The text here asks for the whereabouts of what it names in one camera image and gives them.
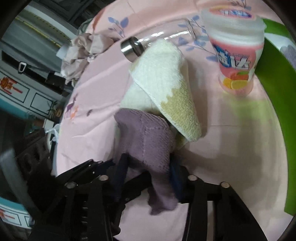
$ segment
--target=metal bottle cap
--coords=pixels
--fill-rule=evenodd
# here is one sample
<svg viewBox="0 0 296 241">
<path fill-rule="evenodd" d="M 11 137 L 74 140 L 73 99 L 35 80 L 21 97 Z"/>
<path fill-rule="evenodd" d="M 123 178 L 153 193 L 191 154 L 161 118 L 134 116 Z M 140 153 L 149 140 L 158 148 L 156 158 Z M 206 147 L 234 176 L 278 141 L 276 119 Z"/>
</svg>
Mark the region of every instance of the metal bottle cap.
<svg viewBox="0 0 296 241">
<path fill-rule="evenodd" d="M 136 37 L 130 37 L 121 43 L 121 52 L 130 62 L 134 62 L 142 55 L 144 48 Z"/>
</svg>

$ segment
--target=crumpled cloth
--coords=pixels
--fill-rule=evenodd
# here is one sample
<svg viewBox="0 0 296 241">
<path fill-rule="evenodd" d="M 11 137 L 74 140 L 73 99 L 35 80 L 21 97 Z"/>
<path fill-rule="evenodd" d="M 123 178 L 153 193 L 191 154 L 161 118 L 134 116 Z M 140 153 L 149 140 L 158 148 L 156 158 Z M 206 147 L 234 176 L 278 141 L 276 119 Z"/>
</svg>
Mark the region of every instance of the crumpled cloth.
<svg viewBox="0 0 296 241">
<path fill-rule="evenodd" d="M 159 116 L 133 109 L 120 109 L 114 118 L 120 129 L 118 156 L 126 153 L 132 158 L 130 167 L 134 172 L 132 177 L 128 172 L 128 177 L 139 175 L 143 169 L 151 174 L 150 214 L 174 210 L 178 200 L 169 181 L 174 138 L 168 123 Z"/>
<path fill-rule="evenodd" d="M 66 79 L 65 84 L 70 81 L 76 83 L 88 64 L 113 43 L 111 38 L 103 34 L 83 33 L 72 39 L 72 46 L 69 47 L 61 67 L 61 74 Z"/>
</svg>

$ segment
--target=blue leaf pattern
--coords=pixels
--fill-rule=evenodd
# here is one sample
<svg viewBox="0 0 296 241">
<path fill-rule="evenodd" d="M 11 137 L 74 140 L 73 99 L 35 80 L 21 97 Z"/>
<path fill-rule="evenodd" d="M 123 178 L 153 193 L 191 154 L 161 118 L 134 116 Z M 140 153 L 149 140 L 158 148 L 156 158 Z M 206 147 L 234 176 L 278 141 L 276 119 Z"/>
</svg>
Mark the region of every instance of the blue leaf pattern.
<svg viewBox="0 0 296 241">
<path fill-rule="evenodd" d="M 192 20 L 193 20 L 193 21 L 197 21 L 197 20 L 199 20 L 199 19 L 200 19 L 200 17 L 199 17 L 198 15 L 195 15 L 195 16 L 192 17 Z"/>
<path fill-rule="evenodd" d="M 198 41 L 198 40 L 195 40 L 193 43 L 195 45 L 198 45 L 198 46 L 201 46 L 201 47 L 204 47 L 206 45 L 206 42 Z"/>
<path fill-rule="evenodd" d="M 218 58 L 216 55 L 208 56 L 208 57 L 206 57 L 206 59 L 209 61 L 218 62 Z"/>
<path fill-rule="evenodd" d="M 123 20 L 121 20 L 120 22 L 121 27 L 126 28 L 127 25 L 128 25 L 128 18 L 124 18 Z"/>
<path fill-rule="evenodd" d="M 241 0 L 242 4 L 240 4 L 239 1 L 234 1 L 234 0 L 228 0 L 228 1 L 231 1 L 231 5 L 232 6 L 240 6 L 240 7 L 243 7 L 245 9 L 247 9 L 247 10 L 251 10 L 252 9 L 251 6 L 248 6 L 247 5 L 247 0 Z"/>
<path fill-rule="evenodd" d="M 178 40 L 178 45 L 181 46 L 181 45 L 186 45 L 188 44 L 188 41 L 182 37 L 179 38 Z"/>
<path fill-rule="evenodd" d="M 181 27 L 181 28 L 187 28 L 186 24 L 178 24 L 178 26 Z"/>
<path fill-rule="evenodd" d="M 209 41 L 209 37 L 208 36 L 196 36 L 196 39 L 201 40 L 201 41 Z"/>
<path fill-rule="evenodd" d="M 193 46 L 190 46 L 188 48 L 185 49 L 186 51 L 191 51 L 191 50 L 194 50 L 194 47 Z"/>
<path fill-rule="evenodd" d="M 110 23 L 115 23 L 115 19 L 112 18 L 112 17 L 108 17 L 108 21 L 109 21 Z"/>
<path fill-rule="evenodd" d="M 120 37 L 125 38 L 124 28 L 128 26 L 129 20 L 128 17 L 123 18 L 120 23 L 117 19 L 113 17 L 108 17 L 108 21 L 112 23 L 113 28 L 108 28 L 110 31 L 116 31 Z"/>
</svg>

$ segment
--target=fruit illustration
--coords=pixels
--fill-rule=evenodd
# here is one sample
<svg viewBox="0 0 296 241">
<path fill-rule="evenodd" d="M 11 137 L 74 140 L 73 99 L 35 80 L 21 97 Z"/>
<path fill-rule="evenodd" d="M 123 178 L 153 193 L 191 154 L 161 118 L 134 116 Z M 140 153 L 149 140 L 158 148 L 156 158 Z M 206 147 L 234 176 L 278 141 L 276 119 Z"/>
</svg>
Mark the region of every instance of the fruit illustration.
<svg viewBox="0 0 296 241">
<path fill-rule="evenodd" d="M 239 90 L 246 87 L 248 84 L 247 80 L 233 80 L 230 83 L 231 89 Z"/>
<path fill-rule="evenodd" d="M 225 79 L 223 80 L 223 85 L 224 85 L 225 87 L 231 89 L 231 81 L 232 81 L 231 79 L 229 79 L 229 78 L 225 78 Z"/>
<path fill-rule="evenodd" d="M 242 72 L 234 72 L 230 75 L 230 79 L 232 80 L 248 80 L 249 73 L 242 71 Z"/>
</svg>

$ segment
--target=white towel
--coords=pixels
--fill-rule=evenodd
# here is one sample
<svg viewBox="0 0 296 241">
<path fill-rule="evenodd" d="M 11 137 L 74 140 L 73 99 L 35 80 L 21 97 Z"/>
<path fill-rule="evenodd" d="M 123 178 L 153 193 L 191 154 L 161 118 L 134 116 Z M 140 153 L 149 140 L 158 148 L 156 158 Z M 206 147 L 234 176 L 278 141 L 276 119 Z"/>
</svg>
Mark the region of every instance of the white towel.
<svg viewBox="0 0 296 241">
<path fill-rule="evenodd" d="M 184 138 L 176 136 L 177 148 L 196 141 L 200 125 L 193 104 L 188 66 L 181 51 L 163 39 L 149 47 L 130 69 L 134 83 L 121 107 L 165 117 Z"/>
</svg>

